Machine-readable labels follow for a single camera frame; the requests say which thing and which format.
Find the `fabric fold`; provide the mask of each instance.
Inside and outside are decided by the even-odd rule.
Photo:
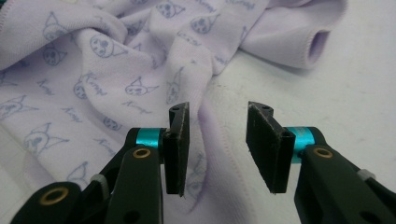
[[[282,1],[273,4],[281,5]],[[331,29],[346,10],[345,0],[316,0],[304,2],[300,7],[272,7],[265,10],[240,49],[274,63],[312,68]]]
[[[46,0],[38,0],[26,4],[11,0],[6,2],[5,9],[0,15],[4,18],[0,21],[3,24],[0,26],[3,43],[0,45],[1,70],[61,36],[69,35],[73,41],[73,32],[82,28],[100,30],[121,43],[127,33],[120,20],[93,7],[79,7],[62,1],[49,4]]]

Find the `wrinkled fabric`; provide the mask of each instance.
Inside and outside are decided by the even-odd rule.
[[[168,127],[169,107],[190,102],[186,195],[164,195],[165,222],[257,223],[205,88],[238,48],[312,67],[345,9],[345,0],[8,0],[0,124],[29,152],[36,188],[84,188],[130,128]]]

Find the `cat face print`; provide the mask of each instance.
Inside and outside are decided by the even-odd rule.
[[[150,93],[150,92],[156,90],[157,88],[158,88],[158,86],[156,86],[156,87],[144,86],[142,84],[142,77],[139,77],[137,80],[132,82],[131,85],[129,85],[125,88],[125,92],[130,95],[141,96],[141,95]]]
[[[190,22],[191,28],[195,33],[205,35],[210,32],[218,16],[195,18]]]
[[[122,125],[118,124],[116,121],[114,121],[114,120],[112,120],[112,119],[110,119],[108,117],[106,117],[103,120],[103,123],[105,124],[105,126],[108,129],[111,129],[111,130],[114,130],[114,131],[117,131],[117,130],[119,130],[122,127]]]
[[[39,156],[44,150],[58,145],[62,142],[68,142],[67,139],[62,139],[59,137],[50,136],[51,123],[46,123],[45,125],[33,129],[25,137],[24,144],[28,151],[33,153],[35,156]]]
[[[178,99],[178,95],[180,93],[180,80],[181,80],[181,71],[183,71],[184,67],[181,67],[174,76],[173,82],[168,82],[168,91],[166,92],[166,103],[171,105],[176,102]]]
[[[0,104],[0,120],[6,119],[14,114],[37,110],[37,108],[30,107],[23,103],[26,95],[17,97]]]
[[[107,35],[94,35],[90,40],[90,44],[92,51],[101,58],[118,56],[128,52],[119,45],[116,45]]]
[[[45,28],[43,30],[43,36],[48,40],[52,41],[62,35],[67,34],[68,31],[64,28],[56,18],[55,14],[51,12],[46,20]]]
[[[74,86],[74,94],[81,100],[87,99],[87,94],[85,93],[84,89],[84,84],[82,84],[82,81],[80,80],[76,85]]]
[[[57,50],[55,47],[53,47],[53,45],[48,45],[43,51],[43,59],[46,64],[55,66],[64,59],[66,54],[66,52],[61,52]]]
[[[156,6],[157,10],[166,18],[170,19],[182,12],[185,8],[172,3],[171,1],[161,2]]]

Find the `lavender cloth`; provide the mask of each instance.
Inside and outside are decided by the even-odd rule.
[[[244,178],[205,102],[238,48],[312,67],[346,0],[8,0],[0,12],[0,124],[29,152],[37,188],[83,188],[132,127],[166,127],[191,104],[186,196],[166,223],[258,223]]]

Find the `brass rivet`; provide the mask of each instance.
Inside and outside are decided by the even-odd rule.
[[[317,154],[317,156],[320,156],[322,158],[329,159],[332,157],[332,153],[325,148],[317,147],[314,149],[314,153]]]
[[[137,159],[144,159],[149,156],[151,151],[148,148],[139,148],[134,151],[134,157]]]
[[[57,195],[55,198],[50,197],[50,196],[54,196],[53,194],[55,193],[59,193],[59,195]],[[46,206],[56,204],[61,200],[63,200],[67,196],[67,194],[69,194],[69,189],[65,187],[50,189],[43,196],[41,196],[40,204]]]

